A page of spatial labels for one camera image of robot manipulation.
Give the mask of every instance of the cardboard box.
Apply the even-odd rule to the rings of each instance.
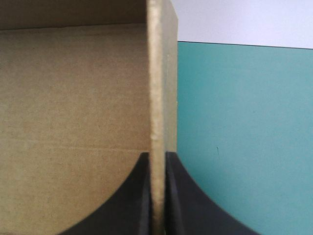
[[[57,234],[150,152],[153,231],[176,150],[169,0],[0,0],[0,234]]]

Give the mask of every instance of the white background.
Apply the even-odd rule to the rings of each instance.
[[[172,0],[179,41],[313,48],[313,0]]]

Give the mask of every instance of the teal surface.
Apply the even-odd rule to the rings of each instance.
[[[313,234],[313,50],[179,42],[178,154],[263,235]]]

